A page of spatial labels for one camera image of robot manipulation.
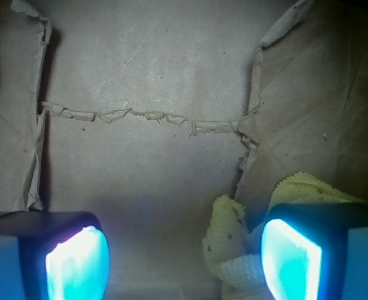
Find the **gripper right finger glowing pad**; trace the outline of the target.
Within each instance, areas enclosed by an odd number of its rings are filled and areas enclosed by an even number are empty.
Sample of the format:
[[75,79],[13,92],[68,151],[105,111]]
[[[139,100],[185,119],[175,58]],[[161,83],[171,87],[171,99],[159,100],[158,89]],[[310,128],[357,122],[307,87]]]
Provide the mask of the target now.
[[368,299],[368,204],[279,204],[261,256],[274,299]]

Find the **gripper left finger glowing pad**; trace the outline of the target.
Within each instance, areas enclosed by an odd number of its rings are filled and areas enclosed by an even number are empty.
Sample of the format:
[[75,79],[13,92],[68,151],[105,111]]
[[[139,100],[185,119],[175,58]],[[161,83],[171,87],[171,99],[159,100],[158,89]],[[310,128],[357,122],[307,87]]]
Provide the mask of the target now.
[[0,299],[103,299],[110,249],[91,212],[0,212]]

